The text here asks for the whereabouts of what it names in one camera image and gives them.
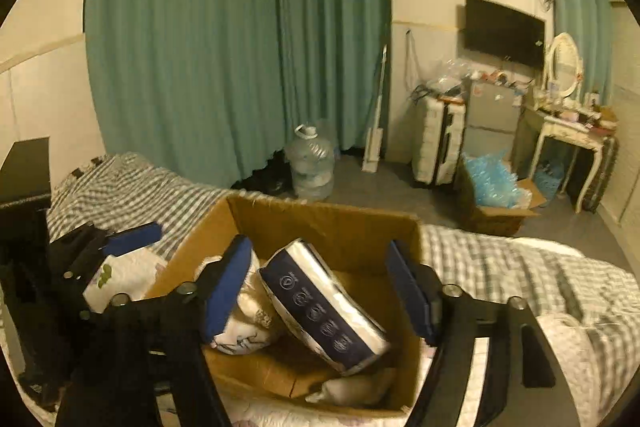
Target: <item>teal curtain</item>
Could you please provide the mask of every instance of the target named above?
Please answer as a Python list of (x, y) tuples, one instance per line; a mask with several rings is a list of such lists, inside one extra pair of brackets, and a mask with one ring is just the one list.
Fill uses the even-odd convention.
[(230, 186), (286, 142), (276, 0), (85, 0), (107, 150)]
[(326, 118), (342, 149), (363, 145), (390, 0), (277, 0), (287, 129)]
[(611, 6), (609, 0), (554, 0), (556, 34), (569, 33), (584, 61), (582, 94), (598, 90), (609, 102)]

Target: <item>silver refrigerator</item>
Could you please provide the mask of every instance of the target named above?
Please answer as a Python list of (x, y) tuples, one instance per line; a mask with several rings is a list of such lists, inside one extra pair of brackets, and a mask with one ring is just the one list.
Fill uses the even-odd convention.
[(475, 157), (502, 152), (510, 159), (522, 96), (510, 87), (472, 82), (467, 97), (463, 152)]

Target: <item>gray checkered blanket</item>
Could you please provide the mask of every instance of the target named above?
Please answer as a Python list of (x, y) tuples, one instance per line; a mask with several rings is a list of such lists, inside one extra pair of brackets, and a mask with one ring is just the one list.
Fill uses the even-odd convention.
[[(99, 161), (55, 188), (48, 217), (52, 240), (86, 222), (118, 231), (155, 220), (163, 237), (152, 248), (170, 259), (209, 207), (230, 192), (191, 183), (132, 153)], [(432, 225), (423, 226), (422, 236), (426, 260), (443, 283), (489, 301), (520, 295), (536, 315), (561, 312), (578, 319), (598, 360), (600, 413), (609, 411), (640, 363), (640, 291), (631, 274), (503, 237)]]

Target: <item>pillow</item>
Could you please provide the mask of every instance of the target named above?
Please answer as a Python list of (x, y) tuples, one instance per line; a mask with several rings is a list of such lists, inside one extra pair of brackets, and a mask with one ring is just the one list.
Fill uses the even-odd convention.
[(96, 313), (102, 313), (117, 293), (139, 301), (165, 267), (166, 261), (147, 247), (117, 257), (108, 255), (82, 295)]
[(385, 332), (310, 244), (297, 239), (277, 251), (260, 276), (289, 331), (342, 375), (354, 375), (388, 349)]
[[(196, 280), (205, 266), (222, 257), (207, 257), (198, 266)], [(213, 337), (210, 345), (228, 355), (246, 355), (268, 346), (284, 333), (285, 328), (267, 295), (257, 272), (260, 262), (251, 252), (251, 264), (238, 294), (238, 302), (231, 310), (225, 329)]]

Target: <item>plastic water bottle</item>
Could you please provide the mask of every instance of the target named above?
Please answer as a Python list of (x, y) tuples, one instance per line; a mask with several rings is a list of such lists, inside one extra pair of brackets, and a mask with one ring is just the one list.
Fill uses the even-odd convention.
[(301, 200), (319, 201), (334, 190), (334, 147), (312, 125), (296, 127), (285, 152), (291, 163), (293, 190)]

